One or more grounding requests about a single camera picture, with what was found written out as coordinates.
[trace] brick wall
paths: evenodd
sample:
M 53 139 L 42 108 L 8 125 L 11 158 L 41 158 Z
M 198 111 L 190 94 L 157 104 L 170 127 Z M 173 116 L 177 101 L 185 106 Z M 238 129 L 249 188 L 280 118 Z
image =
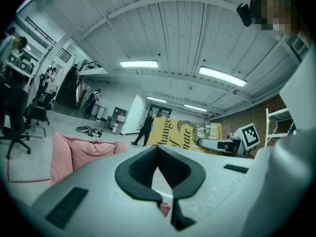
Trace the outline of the brick wall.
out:
M 281 97 L 278 95 L 274 98 L 269 99 L 268 101 L 257 105 L 251 109 L 245 110 L 243 112 L 235 113 L 230 116 L 226 116 L 223 118 L 218 118 L 212 120 L 213 123 L 220 123 L 222 124 L 223 130 L 223 139 L 226 139 L 226 135 L 228 133 L 234 133 L 239 127 L 248 125 L 250 123 L 254 123 L 257 132 L 259 133 L 260 137 L 260 144 L 251 151 L 252 155 L 256 155 L 257 151 L 264 147 L 265 139 L 266 139 L 266 108 L 269 108 L 269 113 L 275 112 L 281 109 L 286 108 L 285 104 L 283 103 Z M 279 122 L 279 133 L 280 132 L 287 132 L 292 124 L 292 120 Z M 274 128 L 276 127 L 276 121 L 271 118 L 270 125 L 269 125 L 269 134 L 273 133 Z M 272 146 L 276 142 L 276 139 L 271 139 L 268 146 Z

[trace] yellow poster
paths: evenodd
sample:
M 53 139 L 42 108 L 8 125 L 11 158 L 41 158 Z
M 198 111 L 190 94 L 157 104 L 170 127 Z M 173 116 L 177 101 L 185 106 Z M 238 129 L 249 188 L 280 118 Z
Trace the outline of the yellow poster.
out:
M 199 138 L 221 140 L 221 124 L 175 120 L 170 118 L 155 118 L 147 146 L 170 145 L 182 149 L 220 155 L 220 153 L 200 148 L 197 145 L 197 140 Z

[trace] shelving unit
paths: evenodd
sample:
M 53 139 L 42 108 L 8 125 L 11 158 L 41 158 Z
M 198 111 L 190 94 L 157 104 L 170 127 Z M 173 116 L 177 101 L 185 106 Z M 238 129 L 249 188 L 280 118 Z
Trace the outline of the shelving unit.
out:
M 276 133 L 278 131 L 278 123 L 286 120 L 290 120 L 291 115 L 288 111 L 288 108 L 269 113 L 269 109 L 266 108 L 266 114 L 267 114 L 267 129 L 266 129 L 266 141 L 265 141 L 265 147 L 269 143 L 269 141 L 272 138 L 281 138 L 281 137 L 286 137 L 287 133 Z M 270 118 L 274 118 L 276 120 L 276 127 L 273 131 L 273 134 L 269 134 L 269 124 L 270 124 Z

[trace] ceiling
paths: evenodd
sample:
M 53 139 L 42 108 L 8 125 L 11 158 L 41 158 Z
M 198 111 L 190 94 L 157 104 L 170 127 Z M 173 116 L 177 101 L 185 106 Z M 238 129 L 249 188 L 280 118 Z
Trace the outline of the ceiling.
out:
M 83 50 L 124 85 L 170 105 L 215 117 L 254 104 L 284 85 L 297 67 L 280 37 L 245 27 L 236 7 L 250 0 L 47 0 L 61 27 L 78 31 Z M 56 17 L 58 11 L 62 17 Z M 121 61 L 157 60 L 158 69 L 123 69 Z M 241 88 L 203 76 L 200 66 L 248 81 Z

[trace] dark doorway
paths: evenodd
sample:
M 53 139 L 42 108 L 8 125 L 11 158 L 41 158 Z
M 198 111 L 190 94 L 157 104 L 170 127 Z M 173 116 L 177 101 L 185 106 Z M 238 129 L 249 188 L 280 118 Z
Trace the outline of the dark doorway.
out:
M 156 117 L 165 117 L 165 118 L 169 118 L 171 115 L 171 111 L 172 109 L 170 108 L 166 108 L 163 106 L 159 106 L 159 105 L 150 105 L 149 111 L 154 111 Z

